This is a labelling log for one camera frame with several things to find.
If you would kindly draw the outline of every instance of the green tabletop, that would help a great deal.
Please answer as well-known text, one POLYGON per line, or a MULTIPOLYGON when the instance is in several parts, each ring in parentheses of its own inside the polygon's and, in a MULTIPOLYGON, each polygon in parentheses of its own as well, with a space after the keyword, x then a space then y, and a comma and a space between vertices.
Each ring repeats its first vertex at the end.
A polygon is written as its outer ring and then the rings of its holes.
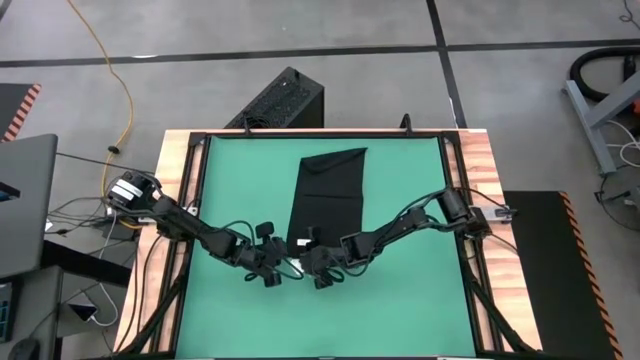
MULTIPOLYGON (((286 238, 300 158, 366 147, 363 230, 445 186, 437 139, 212 140, 201 218, 272 221, 286 238)), ((440 220, 437 203, 428 212, 440 220)), ((235 228, 245 232, 241 226, 235 228)), ((265 288, 194 247, 177 357, 474 355, 454 237, 414 233, 365 275, 316 290, 311 278, 265 288)))

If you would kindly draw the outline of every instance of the desk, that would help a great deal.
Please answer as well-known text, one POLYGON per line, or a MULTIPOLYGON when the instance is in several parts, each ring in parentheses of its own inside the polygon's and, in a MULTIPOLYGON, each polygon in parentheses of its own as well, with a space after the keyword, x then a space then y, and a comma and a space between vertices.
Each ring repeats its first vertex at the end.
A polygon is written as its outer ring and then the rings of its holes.
MULTIPOLYGON (((192 134, 197 133, 219 133, 219 134, 241 134, 243 130, 168 130, 165 133, 162 149, 160 151, 160 159, 156 168, 156 177, 163 185, 163 191, 174 198, 178 198, 181 188, 183 187, 183 174, 187 173, 189 179, 188 186, 182 189, 186 193, 186 203, 193 200, 197 178, 200 169, 200 160, 202 156, 202 147, 196 146, 193 151, 192 162, 186 163, 187 152, 189 151, 189 141, 193 140, 192 134)), ((403 129, 269 129, 255 130, 256 132, 274 132, 274 133, 305 133, 305 132, 341 132, 354 133, 366 132, 372 134, 383 134, 390 132, 402 133, 403 129)), ((447 129, 437 129, 435 131, 451 131, 447 129)), ((469 185, 489 196, 494 200, 503 202, 502 188, 496 171, 489 138, 485 130, 457 130, 457 135, 462 148, 462 158, 465 164, 465 172, 469 180, 469 185)), ((452 173, 458 173, 457 164, 453 151, 448 151, 449 163, 452 173)), ((454 184, 460 184, 460 179, 455 177, 454 184)), ((480 196, 473 196, 474 204, 486 205, 488 202, 480 196)), ((515 244, 511 227, 509 225, 494 225, 493 231, 507 241, 515 244)), ((144 264, 149 256, 149 249, 156 238, 154 226, 145 227, 140 237, 140 245, 137 261, 138 264, 144 264)), ((147 272, 146 286, 144 291, 144 304, 141 311, 142 324, 146 322, 153 310, 158 304, 160 289, 162 287, 163 275, 166 268, 168 257, 169 243, 160 242, 150 255, 149 267, 147 272)), ((175 258, 174 276, 176 275, 184 251, 183 247, 179 247, 175 258)), ((540 339, 533 317, 533 311, 529 302, 529 296, 520 266, 518 257, 509 250, 486 241, 484 244, 484 257, 486 258, 486 268, 488 279, 491 285, 492 295, 496 306, 500 309, 505 318, 520 334, 520 336, 534 348, 540 348, 540 339)), ((142 283, 143 267, 138 266, 136 276, 138 276, 138 284, 142 283)), ((118 329, 116 344, 119 344, 125 334, 129 320, 133 321, 133 329, 136 329, 139 322, 139 306, 134 309, 134 281, 129 282, 127 298, 125 300, 122 320, 118 329)), ((477 303, 480 330, 482 335, 483 347, 487 350, 494 349, 494 343, 491 338, 490 326, 488 318, 477 303)), ((167 350, 170 348, 170 334, 173 328, 173 319, 175 313, 175 304, 169 309, 162 324, 160 337, 158 341, 159 350, 167 350)), ((124 344, 128 344, 135 332, 131 331, 124 344)))

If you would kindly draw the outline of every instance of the black box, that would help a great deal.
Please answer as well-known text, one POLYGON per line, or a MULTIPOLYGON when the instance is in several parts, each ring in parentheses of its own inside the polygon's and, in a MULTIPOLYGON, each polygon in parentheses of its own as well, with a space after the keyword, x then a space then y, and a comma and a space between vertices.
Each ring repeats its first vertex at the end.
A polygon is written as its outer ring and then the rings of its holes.
POLYGON ((225 128, 245 126, 252 129, 323 128, 324 86, 287 67, 225 128))

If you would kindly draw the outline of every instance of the metal stand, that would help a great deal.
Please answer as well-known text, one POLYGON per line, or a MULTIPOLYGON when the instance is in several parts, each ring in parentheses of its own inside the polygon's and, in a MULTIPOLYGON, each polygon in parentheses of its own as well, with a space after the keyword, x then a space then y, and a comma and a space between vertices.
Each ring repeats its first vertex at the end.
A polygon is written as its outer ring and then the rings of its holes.
POLYGON ((607 121, 640 97, 640 72, 630 77, 593 108, 589 107, 575 81, 567 81, 566 90, 596 155, 600 166, 600 175, 605 176, 616 172, 615 162, 609 153, 601 128, 607 121))

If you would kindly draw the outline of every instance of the hazard stripe tape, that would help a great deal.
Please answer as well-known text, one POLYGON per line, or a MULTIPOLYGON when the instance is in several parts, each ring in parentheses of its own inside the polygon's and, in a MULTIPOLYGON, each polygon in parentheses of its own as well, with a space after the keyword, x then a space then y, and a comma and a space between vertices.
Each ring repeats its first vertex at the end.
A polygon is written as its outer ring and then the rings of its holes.
POLYGON ((589 260, 589 254, 587 254, 587 247, 585 246, 584 240, 582 239, 582 233, 580 232, 580 228, 578 227, 578 221, 576 220, 573 206, 571 206, 569 195, 567 195, 567 193, 565 192, 559 192, 558 194, 562 198, 562 201, 565 205, 567 216, 569 217, 569 223, 571 224, 571 227, 573 229, 573 235, 576 238, 576 244, 578 245, 580 257, 582 257, 584 269, 587 273, 587 277, 589 278, 589 282, 591 283, 591 290, 593 291, 593 296, 595 297, 596 303, 600 308, 600 316, 602 317, 604 328, 607 331, 607 334, 609 336, 609 343, 611 343, 611 347, 613 348, 613 354, 616 360, 623 360, 624 358, 622 356, 622 349, 620 349, 620 343, 618 343, 618 338, 616 337, 616 331, 613 328, 613 323, 611 322, 611 318, 609 317, 609 312, 607 311, 607 305, 604 302, 602 291, 600 291, 600 286, 598 286, 598 280, 596 279, 596 274, 593 271, 593 267, 591 266, 591 261, 589 260))
POLYGON ((24 96, 22 103, 16 111, 16 115, 11 120, 11 124, 9 124, 9 128, 5 131, 0 142, 13 141, 16 139, 22 125, 24 125, 24 122, 27 119, 27 114, 29 114, 33 103, 36 101, 36 97, 40 93, 40 89, 42 89, 42 86, 35 84, 27 91, 27 94, 24 96))

